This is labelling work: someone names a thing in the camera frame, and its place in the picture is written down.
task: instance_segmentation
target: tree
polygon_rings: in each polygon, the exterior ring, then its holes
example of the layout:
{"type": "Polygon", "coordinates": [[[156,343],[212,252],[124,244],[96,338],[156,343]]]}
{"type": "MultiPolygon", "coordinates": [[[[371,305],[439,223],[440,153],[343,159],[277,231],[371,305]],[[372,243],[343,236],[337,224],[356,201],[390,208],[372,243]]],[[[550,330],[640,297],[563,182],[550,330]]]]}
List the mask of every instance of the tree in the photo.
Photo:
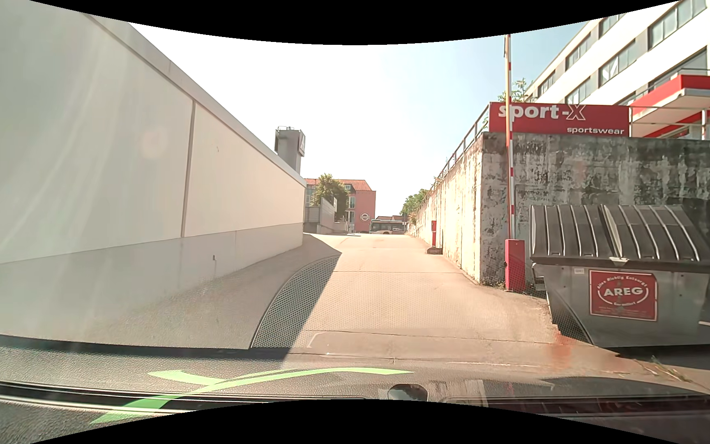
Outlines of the tree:
{"type": "Polygon", "coordinates": [[[418,222],[416,215],[418,209],[420,208],[420,205],[424,203],[424,199],[426,198],[426,194],[428,192],[429,190],[424,190],[423,188],[421,188],[416,194],[411,194],[407,196],[404,205],[401,206],[400,215],[409,216],[409,221],[413,225],[418,222]]]}
{"type": "MultiPolygon", "coordinates": [[[[531,99],[531,95],[528,93],[528,81],[525,80],[524,77],[522,77],[520,80],[514,81],[514,87],[517,89],[512,89],[511,90],[511,103],[512,104],[524,104],[525,102],[529,102],[531,99]]],[[[503,91],[500,93],[498,96],[498,102],[506,103],[506,92],[503,91]]],[[[484,116],[484,121],[482,122],[484,125],[487,124],[489,121],[489,116],[484,116]]]]}
{"type": "Polygon", "coordinates": [[[347,211],[350,192],[347,191],[343,183],[334,179],[332,175],[321,175],[314,188],[314,196],[311,197],[311,205],[318,206],[323,198],[332,204],[334,197],[337,201],[335,217],[336,220],[340,220],[347,211]]]}

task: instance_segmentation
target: dumpster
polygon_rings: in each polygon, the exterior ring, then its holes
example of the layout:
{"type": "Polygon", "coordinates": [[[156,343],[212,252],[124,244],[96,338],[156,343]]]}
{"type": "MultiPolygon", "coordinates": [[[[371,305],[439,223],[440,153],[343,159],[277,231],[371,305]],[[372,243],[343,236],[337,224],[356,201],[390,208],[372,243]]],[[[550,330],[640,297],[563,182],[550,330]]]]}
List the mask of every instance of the dumpster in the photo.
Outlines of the dumpster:
{"type": "Polygon", "coordinates": [[[533,277],[561,333],[605,348],[693,343],[710,249],[681,206],[530,213],[533,277]]]}

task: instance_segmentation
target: windshield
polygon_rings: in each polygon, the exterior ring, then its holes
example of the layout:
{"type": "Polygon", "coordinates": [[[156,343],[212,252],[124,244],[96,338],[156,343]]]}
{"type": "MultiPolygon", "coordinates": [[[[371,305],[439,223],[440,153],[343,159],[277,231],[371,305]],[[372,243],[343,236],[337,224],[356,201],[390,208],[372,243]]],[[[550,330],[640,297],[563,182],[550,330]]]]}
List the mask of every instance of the windshield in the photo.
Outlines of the windshield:
{"type": "Polygon", "coordinates": [[[710,1],[340,46],[0,0],[0,380],[99,350],[140,393],[710,391],[710,1]]]}

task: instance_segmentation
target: white bus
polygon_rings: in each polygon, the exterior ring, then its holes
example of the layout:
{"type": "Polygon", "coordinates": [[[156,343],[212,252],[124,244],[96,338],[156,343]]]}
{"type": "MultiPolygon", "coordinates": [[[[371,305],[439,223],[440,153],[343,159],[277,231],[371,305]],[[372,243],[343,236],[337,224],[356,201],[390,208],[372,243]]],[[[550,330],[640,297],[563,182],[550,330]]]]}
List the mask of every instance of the white bus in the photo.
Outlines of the white bus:
{"type": "Polygon", "coordinates": [[[379,220],[371,221],[369,234],[372,235],[403,235],[405,234],[404,222],[400,220],[379,220]]]}

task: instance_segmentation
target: red label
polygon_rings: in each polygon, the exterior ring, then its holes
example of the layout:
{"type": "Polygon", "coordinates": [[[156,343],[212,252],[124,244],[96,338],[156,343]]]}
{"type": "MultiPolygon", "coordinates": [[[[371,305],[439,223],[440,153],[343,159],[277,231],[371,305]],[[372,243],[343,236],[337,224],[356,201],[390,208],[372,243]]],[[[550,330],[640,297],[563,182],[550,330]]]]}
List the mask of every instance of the red label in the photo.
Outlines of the red label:
{"type": "Polygon", "coordinates": [[[590,270],[591,315],[656,321],[656,278],[651,273],[590,270]]]}
{"type": "MultiPolygon", "coordinates": [[[[618,105],[511,104],[512,132],[629,136],[629,108],[618,105]]],[[[506,104],[489,104],[489,131],[506,132],[506,104]]]]}

